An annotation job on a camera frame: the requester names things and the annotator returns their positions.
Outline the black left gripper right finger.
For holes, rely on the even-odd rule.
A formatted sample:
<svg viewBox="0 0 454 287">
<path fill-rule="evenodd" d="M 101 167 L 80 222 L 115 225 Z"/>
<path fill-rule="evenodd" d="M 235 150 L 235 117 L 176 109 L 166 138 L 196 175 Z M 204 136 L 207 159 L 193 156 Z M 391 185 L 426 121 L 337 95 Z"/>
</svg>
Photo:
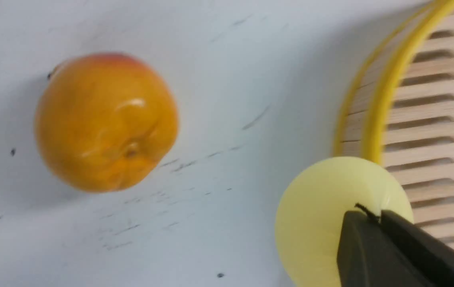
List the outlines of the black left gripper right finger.
<svg viewBox="0 0 454 287">
<path fill-rule="evenodd" d="M 400 252 L 435 287 L 454 287 L 454 249 L 391 210 L 380 225 Z"/>
</svg>

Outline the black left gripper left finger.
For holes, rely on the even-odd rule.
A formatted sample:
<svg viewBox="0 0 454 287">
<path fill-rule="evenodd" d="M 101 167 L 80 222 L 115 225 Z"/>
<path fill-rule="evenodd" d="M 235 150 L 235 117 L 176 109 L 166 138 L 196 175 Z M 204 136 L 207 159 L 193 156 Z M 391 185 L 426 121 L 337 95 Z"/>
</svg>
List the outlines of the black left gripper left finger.
<svg viewBox="0 0 454 287">
<path fill-rule="evenodd" d="M 342 287 L 434 286 L 361 211 L 344 214 L 337 266 Z"/>
</svg>

